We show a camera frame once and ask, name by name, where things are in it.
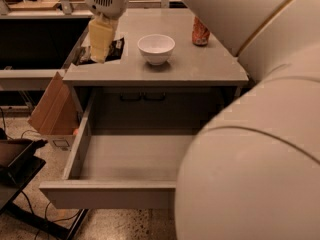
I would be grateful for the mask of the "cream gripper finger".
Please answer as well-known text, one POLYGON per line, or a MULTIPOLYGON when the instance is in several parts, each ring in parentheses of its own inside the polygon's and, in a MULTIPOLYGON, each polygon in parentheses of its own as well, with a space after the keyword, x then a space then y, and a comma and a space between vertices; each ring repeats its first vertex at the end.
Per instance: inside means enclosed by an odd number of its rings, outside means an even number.
POLYGON ((110 45, 115 38, 117 20, 96 15, 88 25, 91 59, 97 63, 104 63, 109 54, 110 45))

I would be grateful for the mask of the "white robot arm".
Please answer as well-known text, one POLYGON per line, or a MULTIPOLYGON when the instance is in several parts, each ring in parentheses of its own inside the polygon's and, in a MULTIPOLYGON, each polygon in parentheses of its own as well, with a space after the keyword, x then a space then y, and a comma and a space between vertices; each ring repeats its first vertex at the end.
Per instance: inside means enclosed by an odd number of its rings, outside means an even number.
POLYGON ((320 240, 320 0, 182 0, 255 86, 180 165, 178 240, 320 240))

